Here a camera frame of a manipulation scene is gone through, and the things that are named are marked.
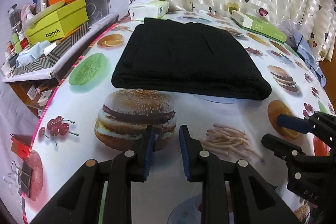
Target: food-print tablecloth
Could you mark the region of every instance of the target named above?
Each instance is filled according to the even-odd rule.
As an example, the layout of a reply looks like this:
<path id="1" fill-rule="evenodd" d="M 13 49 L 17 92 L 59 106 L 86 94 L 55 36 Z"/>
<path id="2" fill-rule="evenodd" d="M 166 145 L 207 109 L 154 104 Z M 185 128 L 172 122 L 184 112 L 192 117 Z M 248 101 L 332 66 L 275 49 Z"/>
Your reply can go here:
<path id="1" fill-rule="evenodd" d="M 167 144 L 154 153 L 147 181 L 132 184 L 134 224 L 200 223 L 202 186 L 201 183 L 187 182 L 184 176 L 178 138 L 178 128 L 182 124 L 188 126 L 193 138 L 202 140 L 205 149 L 221 159 L 232 162 L 247 159 L 269 183 L 278 187 L 277 193 L 302 223 L 306 223 L 310 215 L 308 203 L 286 189 L 286 164 L 262 146 L 261 138 L 270 133 L 301 146 L 307 155 L 328 153 L 312 134 L 304 136 L 284 130 L 275 122 L 280 113 L 303 118 L 319 110 L 335 115 L 318 80 L 286 44 L 242 30 L 229 18 L 174 12 L 163 19 L 199 22 L 230 32 L 272 86 L 271 95 L 266 100 L 253 101 L 182 93 L 120 91 L 112 86 L 111 76 L 132 31 L 141 24 L 125 17 L 91 44 L 86 55 L 55 91 L 38 123 L 31 150 L 36 161 L 42 163 L 43 179 L 34 188 L 34 201 L 25 198 L 24 213 L 28 222 L 86 160 L 102 162 L 120 153 L 115 149 L 119 146 L 114 143 L 118 135 L 100 127 L 107 115 L 106 105 L 118 96 L 120 99 L 120 94 L 128 94 L 127 100 L 132 101 L 136 98 L 134 93 L 143 93 L 142 99 L 166 100 L 170 129 L 158 136 L 166 139 Z M 59 133 L 55 133 L 57 129 L 51 127 L 52 119 L 68 121 L 61 120 Z M 131 126 L 139 127 L 141 122 L 133 123 Z M 217 143 L 217 134 L 225 135 L 223 143 Z M 124 140 L 132 138 L 136 137 L 123 135 Z"/>

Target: blue cloth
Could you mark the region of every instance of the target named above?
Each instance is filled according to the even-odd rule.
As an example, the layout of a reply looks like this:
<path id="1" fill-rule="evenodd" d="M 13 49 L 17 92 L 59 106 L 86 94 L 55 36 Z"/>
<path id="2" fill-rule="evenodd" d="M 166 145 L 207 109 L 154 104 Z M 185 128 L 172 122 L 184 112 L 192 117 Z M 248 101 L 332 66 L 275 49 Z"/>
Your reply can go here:
<path id="1" fill-rule="evenodd" d="M 290 45 L 298 56 L 305 62 L 307 67 L 318 79 L 321 86 L 324 87 L 327 84 L 327 79 L 316 62 L 313 52 L 303 35 L 299 31 L 296 31 L 294 36 L 288 38 L 287 40 L 289 40 L 289 42 L 286 41 L 286 43 Z"/>

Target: red tomato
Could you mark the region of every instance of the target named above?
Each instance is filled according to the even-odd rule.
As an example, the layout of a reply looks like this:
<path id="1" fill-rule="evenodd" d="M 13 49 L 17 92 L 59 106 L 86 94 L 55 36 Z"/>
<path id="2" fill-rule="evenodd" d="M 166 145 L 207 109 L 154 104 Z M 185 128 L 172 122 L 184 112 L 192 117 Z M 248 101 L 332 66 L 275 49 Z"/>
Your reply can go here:
<path id="1" fill-rule="evenodd" d="M 314 153 L 315 156 L 327 156 L 330 147 L 321 141 L 318 137 L 314 136 Z"/>

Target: pink heart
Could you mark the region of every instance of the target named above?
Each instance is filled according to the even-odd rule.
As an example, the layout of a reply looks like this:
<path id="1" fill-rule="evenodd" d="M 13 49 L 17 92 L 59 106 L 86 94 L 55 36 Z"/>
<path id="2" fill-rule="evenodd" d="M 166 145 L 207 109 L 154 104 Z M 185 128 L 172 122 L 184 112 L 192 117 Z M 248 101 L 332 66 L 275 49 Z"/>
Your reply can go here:
<path id="1" fill-rule="evenodd" d="M 264 10 L 263 8 L 260 8 L 259 9 L 259 14 L 263 17 L 267 16 L 268 15 L 268 12 L 266 10 Z"/>

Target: hamburger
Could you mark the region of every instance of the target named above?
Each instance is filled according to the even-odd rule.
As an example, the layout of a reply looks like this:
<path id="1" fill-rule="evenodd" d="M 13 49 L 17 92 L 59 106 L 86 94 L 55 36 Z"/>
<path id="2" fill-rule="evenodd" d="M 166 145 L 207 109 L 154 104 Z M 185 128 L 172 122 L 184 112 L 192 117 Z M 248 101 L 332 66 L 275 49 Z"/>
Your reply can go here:
<path id="1" fill-rule="evenodd" d="M 289 91 L 299 91 L 298 85 L 295 83 L 293 78 L 284 69 L 276 66 L 268 66 L 269 72 L 272 74 L 275 82 L 285 90 Z"/>
<path id="2" fill-rule="evenodd" d="M 155 130 L 155 151 L 164 149 L 176 128 L 172 97 L 155 90 L 125 89 L 105 99 L 94 132 L 105 145 L 125 151 L 142 138 L 149 124 Z"/>

